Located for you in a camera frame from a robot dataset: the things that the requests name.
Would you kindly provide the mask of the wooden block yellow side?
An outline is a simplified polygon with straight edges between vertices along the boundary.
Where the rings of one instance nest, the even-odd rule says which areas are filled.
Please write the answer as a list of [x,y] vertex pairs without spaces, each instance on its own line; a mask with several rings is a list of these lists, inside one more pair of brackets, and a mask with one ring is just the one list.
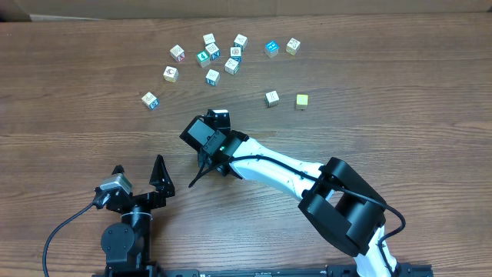
[[167,66],[163,72],[163,78],[167,82],[176,82],[178,80],[178,70],[174,67]]

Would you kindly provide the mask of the yellow wooden block S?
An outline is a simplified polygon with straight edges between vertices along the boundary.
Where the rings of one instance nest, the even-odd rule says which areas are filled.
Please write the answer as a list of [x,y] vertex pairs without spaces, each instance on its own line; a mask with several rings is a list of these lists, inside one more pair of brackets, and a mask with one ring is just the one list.
[[296,110],[305,110],[308,106],[308,99],[309,99],[308,95],[297,94],[296,95],[295,109]]

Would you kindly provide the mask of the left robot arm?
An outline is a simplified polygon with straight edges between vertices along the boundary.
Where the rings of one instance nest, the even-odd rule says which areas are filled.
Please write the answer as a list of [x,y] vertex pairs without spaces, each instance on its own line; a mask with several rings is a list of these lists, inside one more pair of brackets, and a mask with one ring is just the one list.
[[151,261],[151,211],[166,206],[166,199],[175,195],[175,187],[158,155],[149,184],[155,189],[140,195],[131,192],[132,184],[125,170],[117,165],[111,176],[96,188],[97,209],[117,212],[121,221],[110,225],[101,235],[101,248],[106,255],[105,276],[164,275],[164,270]]

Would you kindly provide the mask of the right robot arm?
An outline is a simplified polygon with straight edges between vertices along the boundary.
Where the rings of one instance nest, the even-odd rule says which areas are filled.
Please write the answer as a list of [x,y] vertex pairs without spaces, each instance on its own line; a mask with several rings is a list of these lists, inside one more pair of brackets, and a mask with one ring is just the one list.
[[396,276],[397,260],[386,240],[404,229],[384,231],[386,211],[401,214],[345,161],[302,162],[274,152],[257,140],[231,130],[226,110],[208,110],[207,127],[219,136],[210,168],[223,175],[263,182],[295,198],[298,208],[318,233],[335,248],[354,258],[360,276]]

